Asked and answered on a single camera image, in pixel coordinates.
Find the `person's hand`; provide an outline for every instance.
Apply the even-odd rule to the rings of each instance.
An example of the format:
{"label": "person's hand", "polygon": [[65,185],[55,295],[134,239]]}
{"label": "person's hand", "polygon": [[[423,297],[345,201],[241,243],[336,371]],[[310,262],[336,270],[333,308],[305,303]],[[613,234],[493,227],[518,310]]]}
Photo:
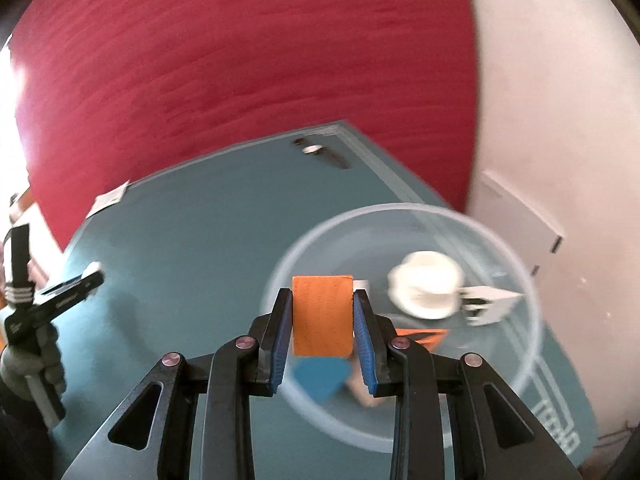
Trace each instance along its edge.
{"label": "person's hand", "polygon": [[46,380],[54,385],[58,395],[66,390],[65,370],[62,367],[60,349],[56,343],[58,331],[52,324],[48,324],[38,329],[37,336],[41,355],[9,345],[0,356],[2,381],[15,395],[24,400],[33,400],[25,377],[37,375],[42,370]]}

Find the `orange object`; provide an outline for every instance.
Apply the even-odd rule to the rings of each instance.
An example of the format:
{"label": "orange object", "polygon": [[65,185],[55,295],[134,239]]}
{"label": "orange object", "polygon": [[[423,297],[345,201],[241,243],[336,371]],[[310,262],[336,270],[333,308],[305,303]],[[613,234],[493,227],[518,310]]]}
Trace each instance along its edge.
{"label": "orange object", "polygon": [[293,353],[347,357],[353,351],[353,277],[293,277]]}
{"label": "orange object", "polygon": [[398,335],[420,343],[427,350],[432,351],[445,338],[449,330],[445,328],[396,328]]}

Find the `white panel against wall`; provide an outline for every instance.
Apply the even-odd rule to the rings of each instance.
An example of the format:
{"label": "white panel against wall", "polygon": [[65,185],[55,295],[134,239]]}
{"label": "white panel against wall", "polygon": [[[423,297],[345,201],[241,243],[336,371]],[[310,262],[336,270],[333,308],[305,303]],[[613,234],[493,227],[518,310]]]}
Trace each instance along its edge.
{"label": "white panel against wall", "polygon": [[548,272],[564,239],[548,216],[493,171],[483,171],[476,179],[468,213],[498,233],[537,276],[536,280]]}

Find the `white object in bowl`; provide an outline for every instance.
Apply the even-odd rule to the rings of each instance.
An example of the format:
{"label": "white object in bowl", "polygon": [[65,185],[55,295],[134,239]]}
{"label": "white object in bowl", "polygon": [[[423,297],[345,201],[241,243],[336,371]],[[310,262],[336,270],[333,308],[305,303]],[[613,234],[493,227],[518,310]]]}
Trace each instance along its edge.
{"label": "white object in bowl", "polygon": [[409,316],[442,319],[460,308],[465,275],[458,263],[436,251],[408,254],[388,274],[389,299]]}

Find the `beige wall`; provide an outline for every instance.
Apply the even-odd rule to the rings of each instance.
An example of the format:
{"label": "beige wall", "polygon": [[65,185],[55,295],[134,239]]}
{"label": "beige wall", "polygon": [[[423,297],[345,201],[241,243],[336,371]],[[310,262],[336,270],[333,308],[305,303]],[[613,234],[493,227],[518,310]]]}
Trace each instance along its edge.
{"label": "beige wall", "polygon": [[[566,239],[540,284],[601,433],[640,420],[640,47],[609,0],[474,0],[476,171]],[[476,182],[470,195],[473,211]]]}

